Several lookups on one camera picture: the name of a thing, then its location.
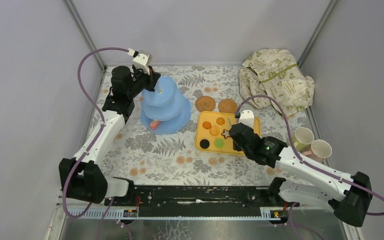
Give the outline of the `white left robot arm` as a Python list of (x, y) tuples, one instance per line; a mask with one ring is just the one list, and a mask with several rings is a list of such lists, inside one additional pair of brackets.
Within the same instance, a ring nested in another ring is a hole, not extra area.
[(133, 181), (104, 176), (100, 164), (130, 118), (135, 97), (144, 90), (154, 92), (160, 77), (151, 66), (145, 69), (118, 66), (112, 70), (111, 87), (99, 109), (100, 120), (80, 150), (72, 158), (63, 158), (58, 166), (65, 199), (99, 204), (116, 197), (124, 206), (134, 202)]

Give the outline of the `pink cake slice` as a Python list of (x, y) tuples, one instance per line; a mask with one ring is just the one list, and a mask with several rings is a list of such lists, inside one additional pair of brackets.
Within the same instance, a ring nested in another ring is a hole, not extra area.
[(160, 124), (161, 124), (160, 120), (152, 120), (149, 123), (149, 127), (150, 127), (151, 130), (156, 130)]

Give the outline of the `yellow serving tray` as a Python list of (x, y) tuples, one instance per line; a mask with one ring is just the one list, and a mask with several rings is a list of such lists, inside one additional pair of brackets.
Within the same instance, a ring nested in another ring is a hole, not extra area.
[[(218, 125), (216, 123), (217, 118), (224, 118), (225, 124), (224, 125)], [(244, 156), (245, 154), (241, 151), (236, 151), (233, 149), (233, 140), (231, 137), (228, 139), (224, 139), (223, 136), (221, 136), (221, 133), (223, 130), (230, 130), (231, 127), (228, 123), (228, 118), (230, 119), (232, 125), (236, 123), (236, 118), (233, 113), (224, 113), (224, 112), (215, 112), (215, 111), (202, 111), (198, 116), (198, 123), (196, 128), (196, 134), (195, 134), (195, 147), (197, 150), (207, 153), (216, 153), (216, 154), (226, 154), (226, 155), (235, 155), (235, 156)], [(210, 134), (209, 129), (204, 129), (202, 127), (202, 123), (208, 121), (211, 123), (212, 126), (217, 126), (220, 128), (220, 133), (217, 136), (213, 136)], [(214, 145), (214, 141), (217, 138), (224, 139), (224, 146), (223, 148), (216, 148)], [(207, 139), (210, 142), (210, 146), (207, 149), (200, 148), (199, 142), (202, 139)]]

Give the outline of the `woven rattan coaster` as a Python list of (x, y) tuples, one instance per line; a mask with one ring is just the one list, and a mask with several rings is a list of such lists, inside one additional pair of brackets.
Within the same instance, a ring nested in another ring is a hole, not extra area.
[(218, 110), (221, 113), (229, 113), (229, 114), (234, 114), (238, 108), (237, 103), (230, 99), (230, 98), (225, 98), (221, 100), (218, 104)]
[(216, 101), (210, 96), (201, 96), (195, 101), (195, 107), (199, 112), (212, 112), (216, 107)]

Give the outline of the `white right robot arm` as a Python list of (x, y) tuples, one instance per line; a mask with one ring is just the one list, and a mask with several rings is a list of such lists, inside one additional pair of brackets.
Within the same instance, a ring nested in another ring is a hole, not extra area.
[(293, 174), (309, 184), (298, 184), (275, 177), (266, 190), (267, 201), (273, 206), (299, 203), (332, 212), (342, 222), (362, 227), (372, 194), (370, 178), (357, 172), (341, 172), (314, 161), (272, 136), (259, 137), (253, 129), (238, 123), (229, 130), (234, 146), (259, 165)]

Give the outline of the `star shaped cookie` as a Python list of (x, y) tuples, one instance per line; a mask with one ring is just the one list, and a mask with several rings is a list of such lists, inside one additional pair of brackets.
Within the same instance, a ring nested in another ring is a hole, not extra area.
[(224, 129), (224, 130), (221, 132), (220, 135), (223, 136), (224, 139), (228, 139), (228, 138), (231, 137), (231, 136), (230, 136), (230, 133), (229, 133), (229, 131), (228, 131), (227, 129)]

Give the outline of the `blue three-tier cake stand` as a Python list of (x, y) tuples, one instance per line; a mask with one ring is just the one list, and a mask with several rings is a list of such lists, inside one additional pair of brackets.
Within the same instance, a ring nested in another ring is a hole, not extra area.
[[(170, 76), (161, 76), (155, 91), (144, 89), (141, 96), (140, 122), (156, 135), (179, 132), (191, 118), (191, 103)], [(152, 120), (161, 121), (156, 130), (150, 128)]]

